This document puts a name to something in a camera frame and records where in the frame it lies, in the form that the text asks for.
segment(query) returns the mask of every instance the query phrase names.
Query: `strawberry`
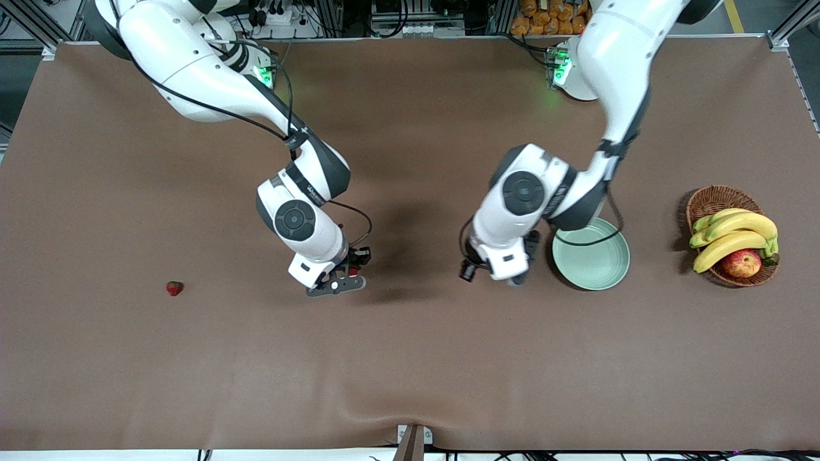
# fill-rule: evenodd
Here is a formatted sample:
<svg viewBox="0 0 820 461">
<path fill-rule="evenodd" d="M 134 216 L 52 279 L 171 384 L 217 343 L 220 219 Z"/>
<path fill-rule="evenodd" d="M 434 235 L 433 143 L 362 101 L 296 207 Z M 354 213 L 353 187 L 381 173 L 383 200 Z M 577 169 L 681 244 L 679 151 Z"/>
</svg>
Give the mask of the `strawberry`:
<svg viewBox="0 0 820 461">
<path fill-rule="evenodd" d="M 169 281 L 165 284 L 165 291 L 171 296 L 177 296 L 179 293 L 182 293 L 183 288 L 185 288 L 185 284 L 181 281 Z"/>
</svg>

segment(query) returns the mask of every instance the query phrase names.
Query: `green indicator light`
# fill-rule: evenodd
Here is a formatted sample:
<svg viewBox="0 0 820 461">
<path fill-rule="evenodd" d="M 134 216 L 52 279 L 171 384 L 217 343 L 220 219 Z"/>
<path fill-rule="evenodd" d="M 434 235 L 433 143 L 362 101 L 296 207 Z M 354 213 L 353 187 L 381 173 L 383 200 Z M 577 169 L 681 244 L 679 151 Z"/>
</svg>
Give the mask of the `green indicator light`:
<svg viewBox="0 0 820 461">
<path fill-rule="evenodd" d="M 270 68 L 254 66 L 251 72 L 253 73 L 253 76 L 265 84 L 266 87 L 271 87 L 273 74 L 271 73 Z"/>
<path fill-rule="evenodd" d="M 567 81 L 567 75 L 569 75 L 569 71 L 572 69 L 572 59 L 566 58 L 564 62 L 555 69 L 555 78 L 553 81 L 555 84 L 564 84 Z"/>
</svg>

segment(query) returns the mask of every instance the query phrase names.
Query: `bunch of bananas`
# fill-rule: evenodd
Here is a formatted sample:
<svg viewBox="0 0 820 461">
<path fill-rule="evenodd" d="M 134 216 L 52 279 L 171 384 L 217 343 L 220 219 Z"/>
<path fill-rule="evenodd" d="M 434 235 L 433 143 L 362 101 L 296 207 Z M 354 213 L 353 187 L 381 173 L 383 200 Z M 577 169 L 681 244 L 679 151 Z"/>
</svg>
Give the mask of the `bunch of bananas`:
<svg viewBox="0 0 820 461">
<path fill-rule="evenodd" d="M 743 208 L 727 208 L 702 217 L 693 227 L 695 234 L 689 246 L 706 247 L 695 259 L 695 272 L 699 274 L 740 249 L 758 249 L 764 264 L 773 264 L 779 253 L 774 222 Z"/>
</svg>

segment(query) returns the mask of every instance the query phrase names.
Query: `brown cloth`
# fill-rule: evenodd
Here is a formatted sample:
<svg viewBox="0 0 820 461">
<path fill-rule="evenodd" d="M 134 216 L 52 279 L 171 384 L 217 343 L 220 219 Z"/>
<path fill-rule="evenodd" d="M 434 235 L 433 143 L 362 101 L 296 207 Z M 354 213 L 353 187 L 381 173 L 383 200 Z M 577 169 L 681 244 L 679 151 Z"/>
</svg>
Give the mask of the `brown cloth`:
<svg viewBox="0 0 820 461">
<path fill-rule="evenodd" d="M 603 292 L 543 244 L 523 287 L 468 284 L 456 246 L 510 148 L 586 167 L 598 103 L 501 39 L 295 43 L 287 67 L 374 221 L 357 293 L 306 297 L 257 216 L 278 139 L 184 119 L 98 46 L 40 65 L 0 167 L 0 449 L 383 445 L 412 422 L 463 450 L 820 446 L 820 140 L 785 53 L 666 42 L 613 182 L 631 268 Z M 678 200 L 710 184 L 777 222 L 773 281 L 691 271 Z"/>
</svg>

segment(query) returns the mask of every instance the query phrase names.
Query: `apple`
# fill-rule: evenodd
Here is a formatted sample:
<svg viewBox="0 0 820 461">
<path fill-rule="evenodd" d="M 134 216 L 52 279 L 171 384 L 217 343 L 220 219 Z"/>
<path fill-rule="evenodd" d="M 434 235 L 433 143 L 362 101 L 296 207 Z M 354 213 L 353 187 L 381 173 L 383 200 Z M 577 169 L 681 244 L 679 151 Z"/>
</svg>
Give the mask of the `apple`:
<svg viewBox="0 0 820 461">
<path fill-rule="evenodd" d="M 758 273 L 763 262 L 753 249 L 739 249 L 722 260 L 723 270 L 739 279 L 745 279 Z"/>
</svg>

